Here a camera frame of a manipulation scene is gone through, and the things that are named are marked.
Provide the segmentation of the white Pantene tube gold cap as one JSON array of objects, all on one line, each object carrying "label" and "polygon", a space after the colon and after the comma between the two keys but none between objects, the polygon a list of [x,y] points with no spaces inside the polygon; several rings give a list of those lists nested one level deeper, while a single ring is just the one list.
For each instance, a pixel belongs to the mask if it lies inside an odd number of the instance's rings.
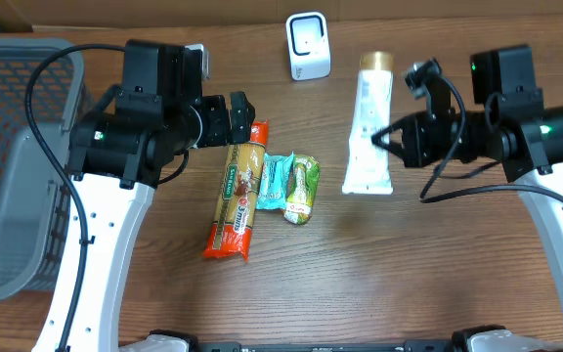
[{"label": "white Pantene tube gold cap", "polygon": [[393,56],[375,51],[362,54],[356,90],[349,157],[342,193],[391,195],[388,152],[371,136],[390,124]]}]

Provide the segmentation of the teal snack packet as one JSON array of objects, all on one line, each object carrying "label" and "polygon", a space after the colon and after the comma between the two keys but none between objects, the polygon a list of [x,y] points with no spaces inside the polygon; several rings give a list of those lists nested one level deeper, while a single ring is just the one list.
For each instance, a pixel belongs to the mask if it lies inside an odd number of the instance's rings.
[{"label": "teal snack packet", "polygon": [[294,154],[264,154],[263,168],[256,208],[260,210],[285,209],[287,188]]}]

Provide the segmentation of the green snack packet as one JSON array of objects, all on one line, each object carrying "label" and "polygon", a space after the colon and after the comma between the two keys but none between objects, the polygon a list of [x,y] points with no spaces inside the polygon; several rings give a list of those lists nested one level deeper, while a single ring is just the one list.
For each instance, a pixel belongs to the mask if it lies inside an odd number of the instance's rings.
[{"label": "green snack packet", "polygon": [[312,156],[297,154],[291,176],[283,215],[292,224],[304,225],[312,217],[321,176],[320,164]]}]

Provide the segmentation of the red spaghetti packet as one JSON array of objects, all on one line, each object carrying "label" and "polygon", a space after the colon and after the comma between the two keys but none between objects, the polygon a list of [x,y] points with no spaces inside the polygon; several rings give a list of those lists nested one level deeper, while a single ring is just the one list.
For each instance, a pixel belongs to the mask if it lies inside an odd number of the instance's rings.
[{"label": "red spaghetti packet", "polygon": [[250,139],[229,147],[203,257],[223,258],[240,254],[248,260],[268,138],[269,122],[254,122]]}]

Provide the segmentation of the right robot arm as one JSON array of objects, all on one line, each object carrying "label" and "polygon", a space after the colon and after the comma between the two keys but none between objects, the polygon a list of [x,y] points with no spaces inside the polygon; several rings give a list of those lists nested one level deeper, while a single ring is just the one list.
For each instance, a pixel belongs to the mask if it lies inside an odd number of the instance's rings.
[{"label": "right robot arm", "polygon": [[[405,81],[425,110],[375,132],[371,141],[407,168],[432,166],[434,179],[451,160],[484,157],[500,165],[500,189],[519,195],[539,232],[563,314],[563,106],[544,104],[527,45],[474,54],[470,69],[477,110],[465,107],[436,60],[417,63]],[[390,141],[390,131],[400,140]]]}]

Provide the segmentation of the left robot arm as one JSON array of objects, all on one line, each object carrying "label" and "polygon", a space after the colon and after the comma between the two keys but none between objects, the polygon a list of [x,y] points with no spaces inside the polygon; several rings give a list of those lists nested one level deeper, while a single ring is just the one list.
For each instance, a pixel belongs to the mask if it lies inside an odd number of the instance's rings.
[{"label": "left robot arm", "polygon": [[204,46],[130,40],[122,79],[69,135],[54,168],[72,200],[39,351],[115,351],[134,244],[162,169],[192,149],[240,145],[255,110],[242,92],[204,96]]}]

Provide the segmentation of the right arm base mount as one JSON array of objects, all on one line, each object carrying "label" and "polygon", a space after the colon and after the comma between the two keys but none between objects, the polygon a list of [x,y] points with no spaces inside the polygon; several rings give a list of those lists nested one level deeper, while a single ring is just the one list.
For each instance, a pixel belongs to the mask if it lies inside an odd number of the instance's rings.
[{"label": "right arm base mount", "polygon": [[533,352],[563,351],[563,346],[512,333],[505,326],[487,325],[457,330],[452,334],[454,352]]}]

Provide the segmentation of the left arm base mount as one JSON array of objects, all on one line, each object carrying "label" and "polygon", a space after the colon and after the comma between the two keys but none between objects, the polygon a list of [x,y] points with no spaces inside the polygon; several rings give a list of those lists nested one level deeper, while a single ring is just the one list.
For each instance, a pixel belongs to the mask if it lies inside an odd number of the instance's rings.
[{"label": "left arm base mount", "polygon": [[199,352],[196,336],[174,330],[151,330],[144,340],[118,348],[119,352]]}]

